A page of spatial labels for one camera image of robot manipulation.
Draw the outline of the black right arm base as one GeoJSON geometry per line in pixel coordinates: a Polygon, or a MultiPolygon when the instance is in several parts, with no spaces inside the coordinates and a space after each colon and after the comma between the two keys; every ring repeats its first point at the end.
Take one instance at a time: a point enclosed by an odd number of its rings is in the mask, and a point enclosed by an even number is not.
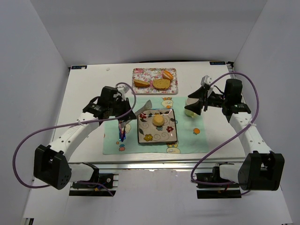
{"type": "Polygon", "coordinates": [[[228,184],[229,180],[220,177],[218,164],[211,172],[196,172],[193,179],[198,199],[238,199],[242,196],[238,184],[228,184]]]}

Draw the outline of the yellow green mug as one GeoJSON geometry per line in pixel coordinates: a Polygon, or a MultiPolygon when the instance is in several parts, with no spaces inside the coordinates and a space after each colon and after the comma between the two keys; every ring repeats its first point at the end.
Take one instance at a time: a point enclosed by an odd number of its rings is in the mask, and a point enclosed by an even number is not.
{"type": "MultiPolygon", "coordinates": [[[[191,105],[193,103],[196,103],[198,101],[197,98],[187,98],[186,101],[185,101],[185,106],[187,105],[191,105]]],[[[192,117],[194,118],[195,116],[197,116],[196,113],[192,112],[191,110],[188,110],[188,109],[184,109],[184,112],[185,114],[188,116],[188,117],[192,117]]]]}

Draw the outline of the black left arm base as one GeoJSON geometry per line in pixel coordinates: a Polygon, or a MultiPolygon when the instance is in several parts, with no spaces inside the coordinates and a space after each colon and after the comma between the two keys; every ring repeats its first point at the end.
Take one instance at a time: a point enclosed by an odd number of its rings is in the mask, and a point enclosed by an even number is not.
{"type": "Polygon", "coordinates": [[[113,197],[116,194],[118,174],[102,172],[89,163],[73,164],[71,170],[70,196],[113,197]]]}

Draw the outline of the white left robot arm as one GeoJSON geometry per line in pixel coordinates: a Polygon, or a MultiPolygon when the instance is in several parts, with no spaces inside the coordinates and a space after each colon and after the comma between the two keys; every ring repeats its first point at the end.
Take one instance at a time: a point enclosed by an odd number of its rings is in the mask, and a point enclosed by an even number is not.
{"type": "Polygon", "coordinates": [[[95,184],[99,174],[96,166],[85,162],[69,164],[69,160],[77,147],[105,121],[136,119],[134,106],[126,97],[131,89],[124,82],[103,87],[100,96],[83,108],[77,122],[68,125],[68,129],[47,146],[39,145],[34,156],[34,177],[57,190],[69,182],[95,184]]]}

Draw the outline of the round bread roll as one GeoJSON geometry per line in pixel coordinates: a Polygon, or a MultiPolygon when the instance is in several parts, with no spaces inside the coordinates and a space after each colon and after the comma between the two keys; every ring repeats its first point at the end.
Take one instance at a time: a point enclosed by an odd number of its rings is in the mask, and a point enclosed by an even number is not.
{"type": "Polygon", "coordinates": [[[155,126],[157,126],[157,127],[163,126],[164,122],[165,122],[165,120],[164,120],[164,117],[163,117],[162,115],[160,115],[160,114],[155,114],[155,115],[153,116],[152,123],[153,123],[155,126]]]}

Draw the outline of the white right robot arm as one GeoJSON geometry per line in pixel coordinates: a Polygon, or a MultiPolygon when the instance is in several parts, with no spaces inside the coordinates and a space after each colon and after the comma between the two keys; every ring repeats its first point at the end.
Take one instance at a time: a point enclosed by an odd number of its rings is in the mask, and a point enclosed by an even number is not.
{"type": "Polygon", "coordinates": [[[246,191],[278,190],[285,159],[282,154],[271,150],[252,123],[251,111],[248,105],[242,102],[242,81],[226,80],[225,90],[219,94],[213,91],[211,83],[211,77],[203,77],[201,87],[188,96],[196,99],[196,102],[185,106],[185,109],[199,115],[209,106],[221,108],[228,123],[238,135],[246,158],[242,163],[216,164],[210,176],[192,175],[192,181],[199,187],[236,183],[246,191]]]}

